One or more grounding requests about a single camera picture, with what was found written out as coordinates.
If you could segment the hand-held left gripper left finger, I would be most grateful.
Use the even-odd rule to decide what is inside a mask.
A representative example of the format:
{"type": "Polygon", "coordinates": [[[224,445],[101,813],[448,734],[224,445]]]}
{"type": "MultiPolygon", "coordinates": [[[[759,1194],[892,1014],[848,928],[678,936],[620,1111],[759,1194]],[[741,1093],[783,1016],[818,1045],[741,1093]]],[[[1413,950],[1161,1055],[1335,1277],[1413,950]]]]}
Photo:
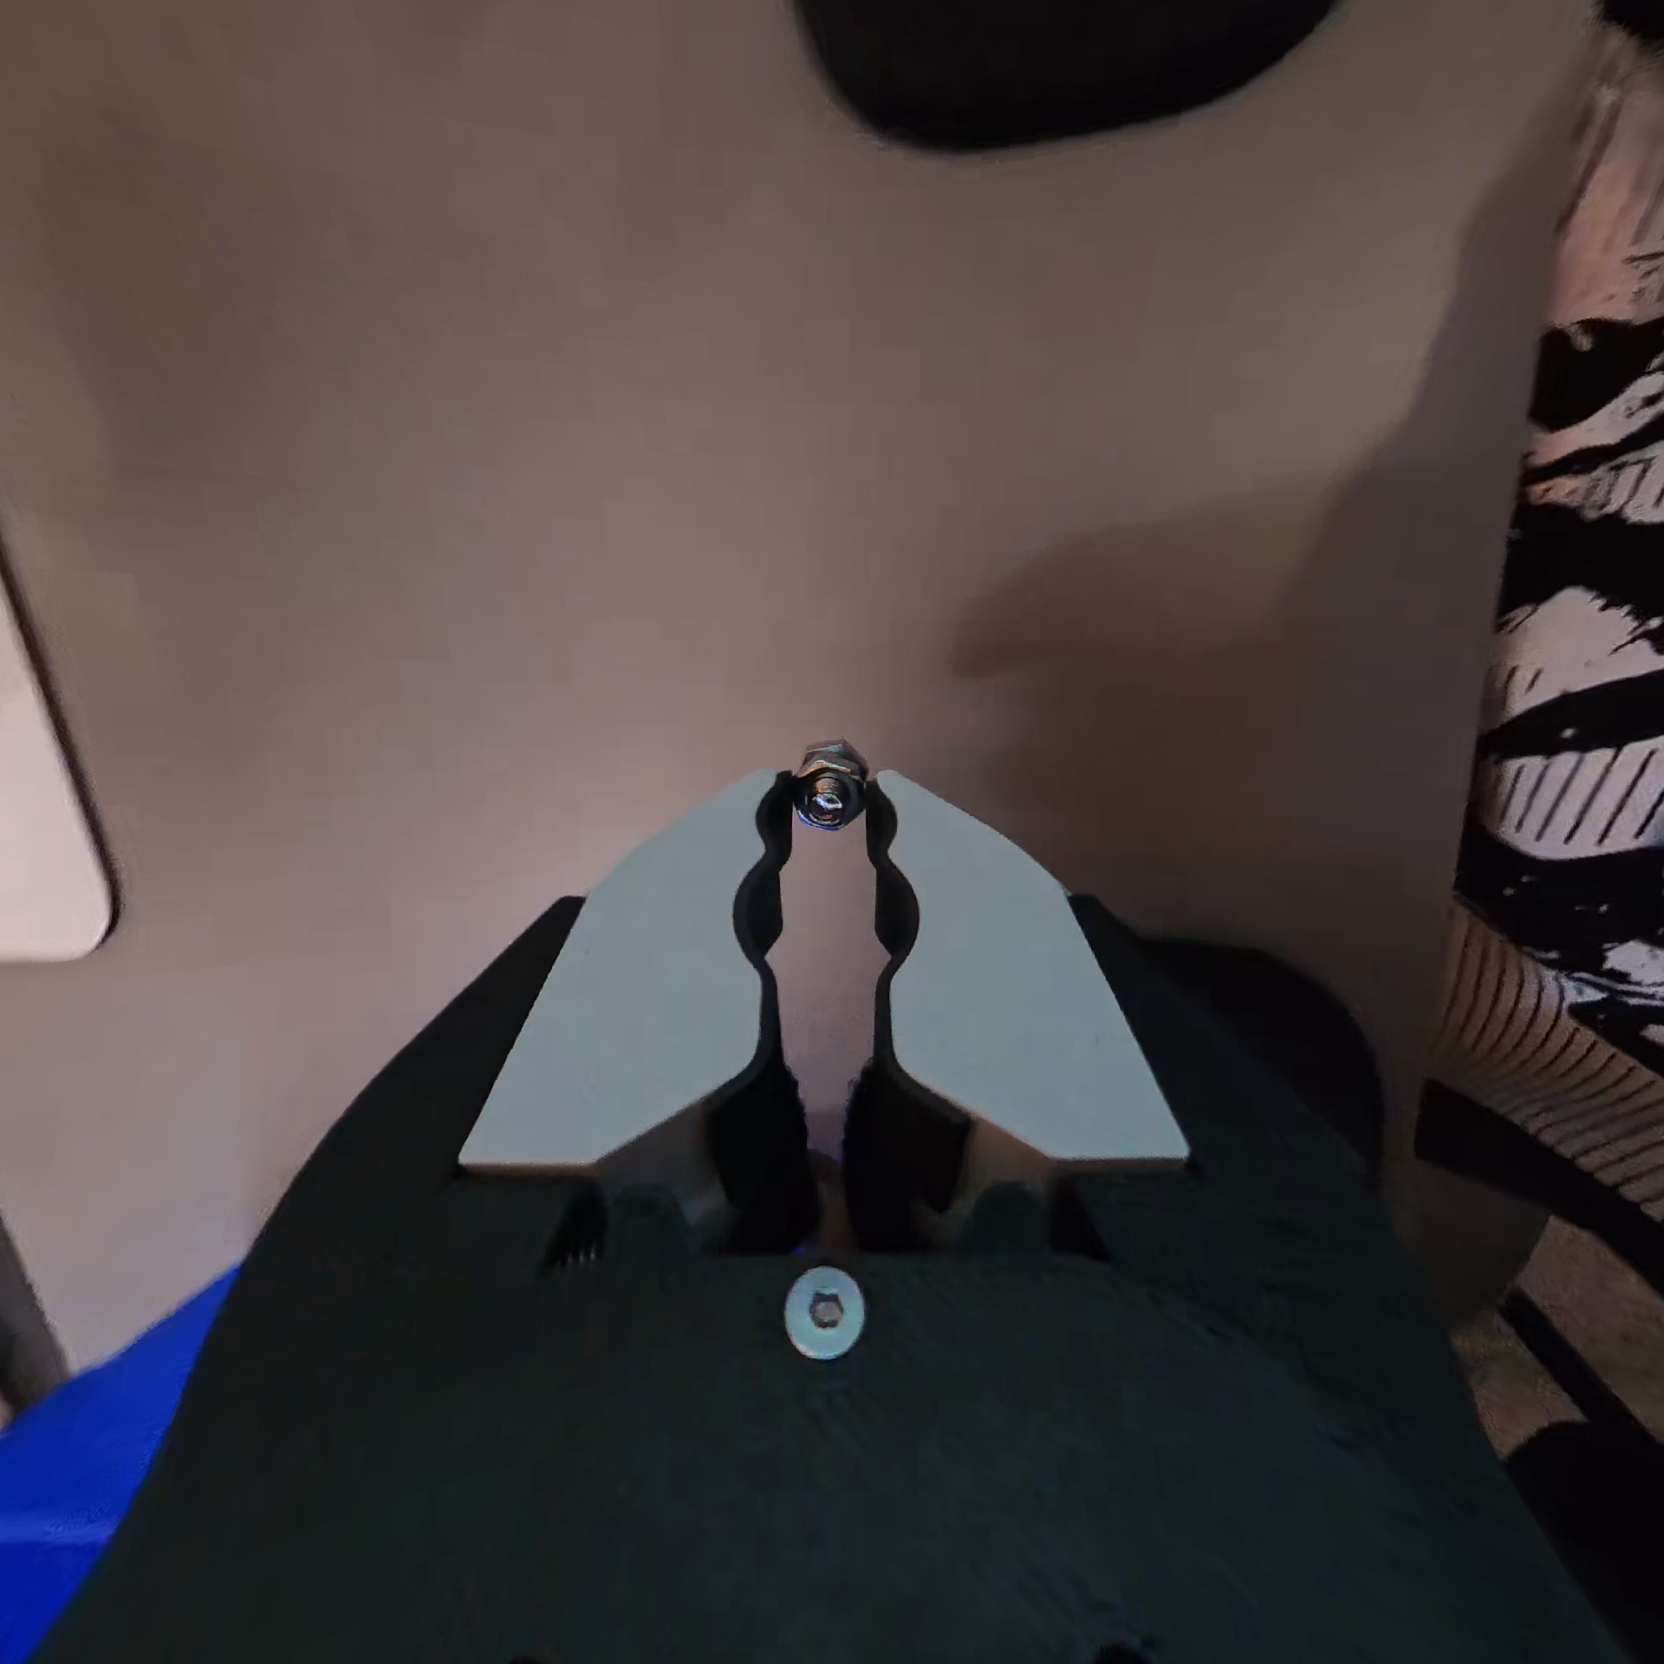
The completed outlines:
{"type": "Polygon", "coordinates": [[[757,1073],[765,948],[735,905],[767,869],[779,776],[723,786],[622,855],[583,899],[462,1146],[468,1174],[660,1186],[688,1222],[735,1222],[711,1113],[757,1073]]]}

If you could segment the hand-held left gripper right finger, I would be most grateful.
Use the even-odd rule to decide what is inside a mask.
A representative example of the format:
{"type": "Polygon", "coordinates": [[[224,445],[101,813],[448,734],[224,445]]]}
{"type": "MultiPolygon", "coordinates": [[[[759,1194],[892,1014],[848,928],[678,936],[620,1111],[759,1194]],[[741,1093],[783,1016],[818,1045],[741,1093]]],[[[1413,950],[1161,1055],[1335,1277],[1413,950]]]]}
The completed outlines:
{"type": "Polygon", "coordinates": [[[1181,1172],[1191,1140],[1068,887],[905,776],[866,808],[872,1055],[854,1091],[854,1224],[957,1229],[991,1188],[1181,1172]]]}

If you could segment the large blue plastic bin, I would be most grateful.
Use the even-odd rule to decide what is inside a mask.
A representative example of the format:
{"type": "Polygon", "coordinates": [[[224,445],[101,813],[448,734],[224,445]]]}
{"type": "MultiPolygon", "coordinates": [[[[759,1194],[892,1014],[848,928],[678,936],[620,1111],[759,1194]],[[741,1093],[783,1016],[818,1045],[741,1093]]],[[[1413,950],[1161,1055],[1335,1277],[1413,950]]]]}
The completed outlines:
{"type": "Polygon", "coordinates": [[[4,1428],[4,1661],[30,1657],[107,1546],[234,1281],[236,1267],[4,1428]]]}

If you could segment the sign on white stand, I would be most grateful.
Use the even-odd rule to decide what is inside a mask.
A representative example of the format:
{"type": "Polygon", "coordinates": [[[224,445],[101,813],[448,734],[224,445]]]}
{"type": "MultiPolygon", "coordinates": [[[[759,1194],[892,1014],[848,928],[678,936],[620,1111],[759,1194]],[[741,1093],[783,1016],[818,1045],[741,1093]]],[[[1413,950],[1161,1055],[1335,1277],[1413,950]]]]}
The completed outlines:
{"type": "Polygon", "coordinates": [[[69,964],[119,920],[119,877],[24,590],[2,558],[2,964],[69,964]]]}

